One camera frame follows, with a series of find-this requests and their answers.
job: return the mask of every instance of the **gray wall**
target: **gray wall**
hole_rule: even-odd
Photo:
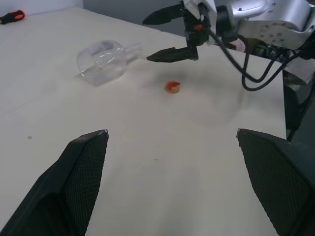
[[[152,12],[178,3],[179,0],[83,0],[84,8],[87,10],[139,25]],[[182,18],[162,26],[152,27],[184,36]]]

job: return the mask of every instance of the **black cable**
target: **black cable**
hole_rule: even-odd
[[[244,87],[244,89],[248,90],[248,91],[258,91],[264,87],[266,87],[268,84],[270,84],[274,79],[275,77],[286,67],[286,65],[288,63],[290,63],[292,60],[296,59],[297,57],[300,57],[302,55],[302,53],[297,53],[296,55],[293,55],[292,57],[290,57],[289,59],[287,59],[280,67],[279,69],[270,77],[270,79],[265,82],[264,84],[260,85],[259,87],[256,87],[256,88],[250,88],[246,85],[245,83],[245,79],[248,78],[249,80],[251,80],[252,82],[254,83],[260,83],[265,77],[266,75],[268,74],[271,66],[273,65],[274,63],[274,60],[276,60],[277,58],[274,58],[268,65],[268,67],[266,68],[263,76],[260,78],[260,79],[255,79],[254,77],[252,77],[251,75],[249,75],[247,72],[246,72],[246,69],[247,69],[247,64],[248,64],[248,61],[249,61],[249,53],[248,53],[248,43],[245,44],[246,46],[246,50],[247,50],[247,53],[246,53],[246,57],[245,57],[245,62],[244,62],[244,68],[242,68],[237,62],[236,60],[233,58],[233,56],[230,54],[230,52],[226,49],[225,45],[223,44],[223,42],[221,40],[219,40],[219,38],[212,32],[211,29],[208,29],[208,33],[209,35],[215,40],[215,42],[221,47],[223,53],[226,55],[226,57],[230,60],[230,62],[236,67],[236,69],[242,74],[242,85]],[[240,39],[242,41],[245,41],[247,42],[247,40],[239,35]]]
[[[292,60],[298,58],[299,56],[301,56],[301,55],[296,54],[296,55],[291,56],[289,59],[287,59],[287,60],[279,67],[279,69],[270,77],[269,80],[267,80],[264,84],[262,84],[262,85],[260,85],[260,86],[258,86],[258,87],[256,87],[256,88],[250,88],[250,87],[248,87],[248,86],[246,85],[246,80],[245,80],[246,77],[244,76],[244,77],[242,78],[242,85],[243,85],[243,87],[244,87],[247,91],[252,91],[252,92],[253,92],[253,91],[258,91],[258,90],[263,89],[264,87],[266,87],[268,84],[270,84],[270,83],[275,79],[275,77],[286,67],[286,65],[288,65],[288,63],[290,63]]]
[[[249,46],[248,46],[248,40],[243,37],[242,35],[238,35],[239,39],[243,41],[244,45],[245,45],[245,53],[246,53],[246,56],[245,56],[245,61],[244,61],[244,67],[243,67],[243,70],[244,71],[247,71],[247,66],[248,66],[248,62],[249,62],[249,59],[250,59],[250,50],[249,50]],[[279,50],[276,54],[276,56],[269,62],[265,72],[262,74],[262,76],[258,79],[258,80],[255,80],[253,82],[255,83],[260,83],[262,82],[267,74],[269,73],[271,67],[273,66],[273,64],[275,63],[275,61],[282,55],[283,53],[283,50]]]

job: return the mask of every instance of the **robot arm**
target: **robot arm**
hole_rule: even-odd
[[[312,53],[309,58],[315,57],[313,44],[310,46],[315,38],[315,8],[306,0],[183,0],[151,14],[143,23],[160,25],[178,17],[184,18],[188,47],[162,50],[149,60],[197,60],[196,47],[215,42],[207,28],[224,43],[242,35],[286,49],[308,51]]]

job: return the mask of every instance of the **orange screwdriver handle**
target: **orange screwdriver handle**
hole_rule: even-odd
[[[22,10],[12,11],[5,16],[0,17],[0,24],[5,25],[11,22],[20,21],[25,18],[25,13]]]

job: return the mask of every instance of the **white tabletop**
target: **white tabletop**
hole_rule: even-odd
[[[1,26],[0,39],[0,228],[71,140],[108,129],[86,235],[277,235],[236,133],[285,138],[281,75],[246,92],[220,49],[202,46],[199,61],[137,60],[121,78],[93,87],[77,77],[75,63],[91,43],[142,41],[149,55],[184,47],[185,39],[79,8]],[[267,64],[251,57],[249,71],[258,77]],[[171,80],[182,83],[179,94],[164,91]]]

